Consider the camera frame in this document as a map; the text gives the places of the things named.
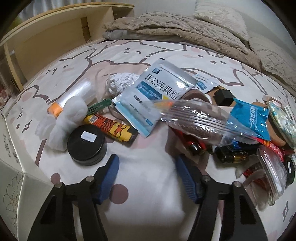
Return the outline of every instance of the white label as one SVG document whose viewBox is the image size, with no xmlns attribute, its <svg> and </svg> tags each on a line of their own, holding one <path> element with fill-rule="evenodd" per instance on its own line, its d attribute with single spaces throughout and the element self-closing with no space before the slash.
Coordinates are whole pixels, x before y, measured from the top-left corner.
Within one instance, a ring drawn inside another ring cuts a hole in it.
<svg viewBox="0 0 296 241">
<path fill-rule="evenodd" d="M 89 133 L 87 131 L 84 131 L 81 135 L 81 138 L 90 142 L 94 142 L 94 140 L 96 139 L 96 135 Z"/>
<path fill-rule="evenodd" d="M 288 161 L 288 170 L 289 170 L 289 173 L 291 173 L 291 164 L 289 161 Z"/>
</svg>

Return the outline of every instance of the pink polka dot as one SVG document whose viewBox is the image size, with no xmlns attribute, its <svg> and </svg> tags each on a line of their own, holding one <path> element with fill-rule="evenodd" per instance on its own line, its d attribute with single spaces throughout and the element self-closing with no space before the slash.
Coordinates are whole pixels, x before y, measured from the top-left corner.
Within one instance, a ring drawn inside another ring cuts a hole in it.
<svg viewBox="0 0 296 241">
<path fill-rule="evenodd" d="M 229 59 L 229 62 L 232 63 L 232 64 L 238 64 L 238 62 L 234 59 Z"/>
<path fill-rule="evenodd" d="M 31 96 L 33 95 L 33 93 L 27 91 L 22 95 L 22 101 L 25 102 L 27 101 L 29 98 L 31 98 Z"/>
<path fill-rule="evenodd" d="M 194 57 L 194 56 L 191 56 L 191 55 L 187 55 L 187 54 L 184 54 L 183 56 L 186 57 L 186 58 L 197 58 L 197 57 Z"/>
<path fill-rule="evenodd" d="M 14 121 L 15 121 L 15 117 L 12 117 L 12 118 L 9 120 L 9 123 L 12 124 Z"/>
<path fill-rule="evenodd" d="M 20 140 L 20 144 L 26 149 L 26 142 L 24 140 Z"/>
<path fill-rule="evenodd" d="M 53 183 L 53 184 L 56 184 L 57 182 L 59 182 L 61 180 L 61 176 L 60 174 L 58 173 L 54 173 L 52 174 L 52 176 L 50 177 L 50 181 Z"/>
<path fill-rule="evenodd" d="M 277 237 L 277 230 L 273 231 L 269 235 L 267 235 L 269 241 L 276 241 Z"/>
<path fill-rule="evenodd" d="M 200 49 L 199 48 L 191 47 L 191 51 L 192 52 L 196 52 L 196 53 L 200 53 Z"/>
<path fill-rule="evenodd" d="M 115 184 L 110 191 L 109 199 L 114 204 L 123 204 L 128 199 L 128 189 L 122 184 Z"/>
</svg>

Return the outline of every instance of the wooden shelf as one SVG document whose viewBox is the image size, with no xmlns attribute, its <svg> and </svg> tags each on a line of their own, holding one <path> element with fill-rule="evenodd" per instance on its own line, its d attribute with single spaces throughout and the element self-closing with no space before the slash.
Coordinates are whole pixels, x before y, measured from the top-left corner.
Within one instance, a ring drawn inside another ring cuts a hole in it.
<svg viewBox="0 0 296 241">
<path fill-rule="evenodd" d="M 0 42 L 18 88 L 22 84 L 15 69 L 30 81 L 40 70 L 88 40 L 102 38 L 103 24 L 133 16 L 133 5 L 94 2 L 68 5 L 39 14 L 8 32 Z M 17 62 L 11 61 L 15 51 Z"/>
</svg>

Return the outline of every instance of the flower drawing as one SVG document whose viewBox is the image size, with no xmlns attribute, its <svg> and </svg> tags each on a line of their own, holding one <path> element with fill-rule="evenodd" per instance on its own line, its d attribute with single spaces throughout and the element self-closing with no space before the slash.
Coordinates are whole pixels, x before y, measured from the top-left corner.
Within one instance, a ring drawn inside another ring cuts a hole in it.
<svg viewBox="0 0 296 241">
<path fill-rule="evenodd" d="M 6 188 L 6 194 L 3 197 L 3 203 L 10 223 L 16 227 L 17 224 L 17 206 L 19 200 L 20 188 L 22 186 L 22 173 L 18 172 L 16 177 L 11 180 Z"/>
</svg>

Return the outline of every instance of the bedsheet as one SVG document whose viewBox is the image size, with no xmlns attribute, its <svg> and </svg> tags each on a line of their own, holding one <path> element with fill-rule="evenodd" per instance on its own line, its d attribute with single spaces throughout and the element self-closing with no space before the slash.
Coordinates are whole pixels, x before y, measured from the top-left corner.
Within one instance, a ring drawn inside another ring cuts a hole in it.
<svg viewBox="0 0 296 241">
<path fill-rule="evenodd" d="M 98 207 L 110 241 L 187 240 L 198 205 L 186 196 L 176 173 L 172 156 L 176 145 L 183 151 L 182 145 L 164 123 L 158 123 L 147 138 L 138 136 L 130 148 L 107 139 L 104 159 L 94 166 L 82 167 L 67 151 L 49 149 L 46 140 L 41 141 L 34 133 L 47 108 L 77 81 L 86 77 L 94 79 L 99 72 L 99 91 L 103 93 L 108 74 L 141 74 L 159 58 L 189 74 L 207 74 L 238 99 L 249 103 L 262 102 L 264 94 L 272 95 L 289 104 L 296 114 L 295 98 L 275 81 L 234 59 L 196 47 L 141 40 L 93 42 L 54 61 L 19 95 L 7 122 L 13 125 L 24 148 L 53 183 L 80 182 L 105 165 L 112 153 L 119 156 L 120 168 L 109 199 Z M 236 180 L 235 165 L 223 165 L 211 155 L 194 161 L 203 173 L 218 182 L 231 184 Z M 295 214 L 295 189 L 296 182 L 272 207 L 264 202 L 264 192 L 258 192 L 262 203 L 258 202 L 257 210 L 269 241 L 281 235 Z M 220 203 L 212 240 L 219 239 L 222 208 Z M 78 211 L 74 211 L 78 224 Z M 81 240 L 79 228 L 77 236 Z"/>
</svg>

